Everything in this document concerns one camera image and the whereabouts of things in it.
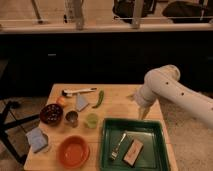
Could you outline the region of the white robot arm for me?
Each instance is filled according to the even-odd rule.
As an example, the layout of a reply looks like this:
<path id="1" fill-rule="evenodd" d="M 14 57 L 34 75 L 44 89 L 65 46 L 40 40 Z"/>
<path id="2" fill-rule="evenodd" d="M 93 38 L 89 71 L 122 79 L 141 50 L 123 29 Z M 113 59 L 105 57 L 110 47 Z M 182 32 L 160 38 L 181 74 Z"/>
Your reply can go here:
<path id="1" fill-rule="evenodd" d="M 158 96 L 164 97 L 188 110 L 213 129 L 213 99 L 179 83 L 180 71 L 175 65 L 165 65 L 148 71 L 144 84 L 134 93 L 139 111 L 151 107 Z"/>

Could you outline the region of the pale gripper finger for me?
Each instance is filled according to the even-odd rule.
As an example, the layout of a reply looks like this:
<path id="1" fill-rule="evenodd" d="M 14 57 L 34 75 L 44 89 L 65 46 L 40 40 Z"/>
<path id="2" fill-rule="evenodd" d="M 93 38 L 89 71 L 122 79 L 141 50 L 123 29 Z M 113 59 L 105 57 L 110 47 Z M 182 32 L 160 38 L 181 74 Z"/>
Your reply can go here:
<path id="1" fill-rule="evenodd" d="M 138 109 L 139 119 L 144 120 L 150 111 L 149 107 L 140 107 Z"/>

